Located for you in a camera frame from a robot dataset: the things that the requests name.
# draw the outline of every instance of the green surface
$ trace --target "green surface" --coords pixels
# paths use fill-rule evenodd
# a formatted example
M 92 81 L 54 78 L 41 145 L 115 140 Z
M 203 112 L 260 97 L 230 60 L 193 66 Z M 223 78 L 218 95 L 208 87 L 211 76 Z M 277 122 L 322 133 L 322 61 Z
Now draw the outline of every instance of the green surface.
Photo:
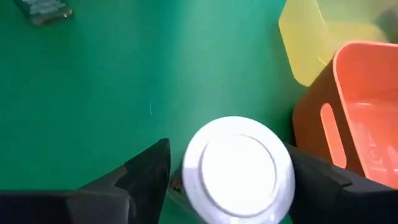
M 227 115 L 291 140 L 304 91 L 277 20 L 284 1 L 70 0 L 33 27 L 0 1 L 0 188 L 75 189 L 159 138 L 176 168 L 189 139 Z M 169 198 L 161 223 L 191 223 Z

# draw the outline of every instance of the yellow bin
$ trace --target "yellow bin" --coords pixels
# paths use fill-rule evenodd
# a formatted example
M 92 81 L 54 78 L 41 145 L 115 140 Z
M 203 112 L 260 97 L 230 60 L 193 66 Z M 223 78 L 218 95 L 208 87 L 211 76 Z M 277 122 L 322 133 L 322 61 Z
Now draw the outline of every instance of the yellow bin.
M 397 42 L 398 0 L 287 0 L 279 27 L 295 79 L 310 86 L 343 43 Z

